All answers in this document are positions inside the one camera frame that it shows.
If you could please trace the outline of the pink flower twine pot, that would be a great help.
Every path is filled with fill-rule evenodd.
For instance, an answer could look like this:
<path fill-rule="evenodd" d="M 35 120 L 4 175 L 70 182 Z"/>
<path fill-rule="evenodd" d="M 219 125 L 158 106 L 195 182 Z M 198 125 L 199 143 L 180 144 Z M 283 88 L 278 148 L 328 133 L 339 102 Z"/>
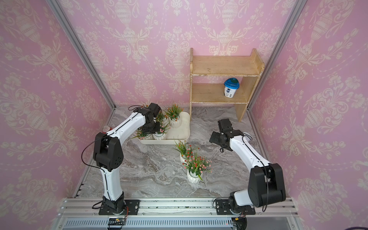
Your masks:
<path fill-rule="evenodd" d="M 151 134 L 148 132 L 144 132 L 141 128 L 138 128 L 136 130 L 136 134 L 132 139 L 138 139 L 138 140 L 146 140 L 151 137 Z"/>

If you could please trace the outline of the red flower white pot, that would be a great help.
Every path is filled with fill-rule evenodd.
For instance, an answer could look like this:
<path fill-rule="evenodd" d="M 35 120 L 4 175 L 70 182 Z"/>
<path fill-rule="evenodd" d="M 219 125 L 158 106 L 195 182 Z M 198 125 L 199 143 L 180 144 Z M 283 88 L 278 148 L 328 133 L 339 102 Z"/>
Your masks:
<path fill-rule="evenodd" d="M 166 114 L 162 111 L 159 112 L 159 114 L 156 117 L 156 121 L 160 122 L 162 126 L 166 126 L 168 123 Z"/>

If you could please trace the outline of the pink flower front pot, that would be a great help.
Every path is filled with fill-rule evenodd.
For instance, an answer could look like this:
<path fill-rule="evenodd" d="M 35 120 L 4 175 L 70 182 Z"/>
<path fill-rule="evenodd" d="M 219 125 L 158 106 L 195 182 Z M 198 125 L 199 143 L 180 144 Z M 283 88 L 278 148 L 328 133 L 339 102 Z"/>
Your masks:
<path fill-rule="evenodd" d="M 153 134 L 155 140 L 166 140 L 166 134 L 170 129 L 169 124 L 160 124 L 158 131 Z"/>

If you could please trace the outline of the orange flower pot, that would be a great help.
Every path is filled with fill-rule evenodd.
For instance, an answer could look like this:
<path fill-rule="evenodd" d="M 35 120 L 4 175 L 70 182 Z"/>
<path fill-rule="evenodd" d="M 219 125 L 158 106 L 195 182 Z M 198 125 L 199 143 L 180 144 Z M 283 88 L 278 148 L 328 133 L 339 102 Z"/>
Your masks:
<path fill-rule="evenodd" d="M 170 107 L 165 108 L 165 114 L 168 117 L 172 128 L 179 128 L 181 126 L 181 112 L 183 112 L 183 108 L 175 103 Z"/>

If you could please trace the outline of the red pink flower pot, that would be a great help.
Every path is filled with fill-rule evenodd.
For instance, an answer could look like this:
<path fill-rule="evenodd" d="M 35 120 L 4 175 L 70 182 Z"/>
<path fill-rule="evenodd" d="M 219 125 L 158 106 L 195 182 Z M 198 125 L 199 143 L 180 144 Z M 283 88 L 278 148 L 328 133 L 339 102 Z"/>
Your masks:
<path fill-rule="evenodd" d="M 186 163 L 190 162 L 195 158 L 195 155 L 197 154 L 198 148 L 194 147 L 191 144 L 188 144 L 186 141 L 179 140 L 175 143 L 175 149 L 180 154 L 180 162 Z"/>

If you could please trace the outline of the red flower front pot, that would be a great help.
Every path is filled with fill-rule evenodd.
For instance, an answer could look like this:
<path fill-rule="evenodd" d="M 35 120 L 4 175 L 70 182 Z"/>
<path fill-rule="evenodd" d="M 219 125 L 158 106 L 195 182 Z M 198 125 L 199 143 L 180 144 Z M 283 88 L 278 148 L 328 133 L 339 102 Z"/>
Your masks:
<path fill-rule="evenodd" d="M 185 167 L 190 183 L 197 184 L 203 180 L 204 172 L 211 172 L 212 161 L 198 155 L 188 155 L 182 165 Z"/>

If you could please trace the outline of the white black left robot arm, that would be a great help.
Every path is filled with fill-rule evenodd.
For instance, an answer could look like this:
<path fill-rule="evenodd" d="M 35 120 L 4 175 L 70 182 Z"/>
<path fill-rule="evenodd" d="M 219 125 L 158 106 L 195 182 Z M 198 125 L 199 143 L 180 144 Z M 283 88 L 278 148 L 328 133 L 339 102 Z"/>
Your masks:
<path fill-rule="evenodd" d="M 161 124 L 157 121 L 157 115 L 160 111 L 160 106 L 155 103 L 151 103 L 147 108 L 136 107 L 121 124 L 95 136 L 93 159 L 103 178 L 102 205 L 114 214 L 121 214 L 126 209 L 119 174 L 119 167 L 124 159 L 122 144 L 139 128 L 149 134 L 159 131 Z"/>

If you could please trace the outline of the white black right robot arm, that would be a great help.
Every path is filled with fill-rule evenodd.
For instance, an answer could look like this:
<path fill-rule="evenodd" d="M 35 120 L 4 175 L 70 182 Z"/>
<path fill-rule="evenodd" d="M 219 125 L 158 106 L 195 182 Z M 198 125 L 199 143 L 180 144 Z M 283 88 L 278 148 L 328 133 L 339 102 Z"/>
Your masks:
<path fill-rule="evenodd" d="M 218 121 L 219 132 L 213 132 L 210 143 L 235 152 L 247 167 L 250 176 L 248 188 L 230 193 L 229 205 L 234 213 L 247 207 L 263 208 L 286 200 L 283 170 L 277 163 L 271 163 L 261 156 L 250 144 L 249 133 L 235 130 L 228 118 Z"/>

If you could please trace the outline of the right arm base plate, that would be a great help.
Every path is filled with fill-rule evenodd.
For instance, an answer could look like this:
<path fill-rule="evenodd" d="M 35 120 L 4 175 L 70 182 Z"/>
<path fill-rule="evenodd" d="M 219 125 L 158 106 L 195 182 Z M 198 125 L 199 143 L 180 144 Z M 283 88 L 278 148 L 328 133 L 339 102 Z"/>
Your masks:
<path fill-rule="evenodd" d="M 253 206 L 238 206 L 232 199 L 216 198 L 212 206 L 216 209 L 218 215 L 255 215 Z"/>

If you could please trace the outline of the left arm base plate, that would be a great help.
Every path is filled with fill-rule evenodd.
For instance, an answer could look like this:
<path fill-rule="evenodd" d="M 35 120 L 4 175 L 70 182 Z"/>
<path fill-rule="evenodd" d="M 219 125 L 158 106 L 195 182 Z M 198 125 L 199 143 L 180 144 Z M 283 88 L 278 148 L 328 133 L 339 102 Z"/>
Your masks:
<path fill-rule="evenodd" d="M 128 215 L 136 216 L 140 208 L 140 200 L 124 199 L 120 201 L 110 201 L 108 199 L 102 202 L 99 210 L 100 216 L 107 215 Z"/>

